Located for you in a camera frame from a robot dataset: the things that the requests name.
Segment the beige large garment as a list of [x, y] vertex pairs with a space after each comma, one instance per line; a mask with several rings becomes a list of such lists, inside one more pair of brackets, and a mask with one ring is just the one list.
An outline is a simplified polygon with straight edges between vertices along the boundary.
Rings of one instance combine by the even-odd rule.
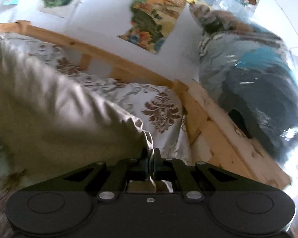
[[142, 121], [0, 35], [0, 190], [152, 157]]

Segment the plastic bag of clothes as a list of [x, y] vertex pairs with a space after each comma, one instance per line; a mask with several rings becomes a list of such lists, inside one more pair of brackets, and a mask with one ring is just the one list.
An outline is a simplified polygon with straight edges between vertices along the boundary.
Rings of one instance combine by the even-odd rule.
[[202, 29], [200, 85], [279, 164], [298, 159], [298, 67], [285, 42], [232, 0], [189, 12]]

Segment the floral patterned bedspread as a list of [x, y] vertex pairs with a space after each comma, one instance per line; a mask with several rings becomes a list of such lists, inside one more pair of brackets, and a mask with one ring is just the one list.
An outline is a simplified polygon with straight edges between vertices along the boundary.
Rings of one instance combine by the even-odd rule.
[[191, 163], [186, 115], [174, 91], [165, 86], [124, 83], [92, 75], [72, 64], [68, 59], [69, 52], [58, 45], [14, 33], [0, 35], [17, 40], [17, 44], [26, 48], [31, 57], [41, 59], [90, 92], [106, 98], [139, 118], [143, 129], [152, 136], [153, 149], [159, 149], [163, 158], [176, 158], [185, 164]]

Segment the wooden bed frame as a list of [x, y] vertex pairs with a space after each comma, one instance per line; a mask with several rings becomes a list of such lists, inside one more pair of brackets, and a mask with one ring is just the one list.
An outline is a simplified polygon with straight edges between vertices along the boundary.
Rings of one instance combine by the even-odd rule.
[[212, 101], [206, 90], [196, 82], [186, 85], [180, 80], [171, 81], [116, 54], [69, 36], [33, 26], [26, 20], [2, 23], [0, 33], [2, 32], [32, 36], [77, 50], [82, 53], [79, 62], [81, 70], [86, 70], [92, 59], [101, 59], [113, 66], [110, 77], [114, 79], [131, 82], [140, 78], [150, 84], [171, 88], [187, 111], [187, 133], [193, 162], [207, 161], [281, 190], [292, 184], [291, 177], [259, 142], [248, 139], [230, 117]]

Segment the floral wall picture centre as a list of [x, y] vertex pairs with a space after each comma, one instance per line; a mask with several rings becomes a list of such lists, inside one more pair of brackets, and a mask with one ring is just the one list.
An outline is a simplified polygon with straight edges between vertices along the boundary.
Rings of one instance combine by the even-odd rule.
[[119, 38], [156, 54], [173, 31], [185, 0], [133, 0], [131, 28]]

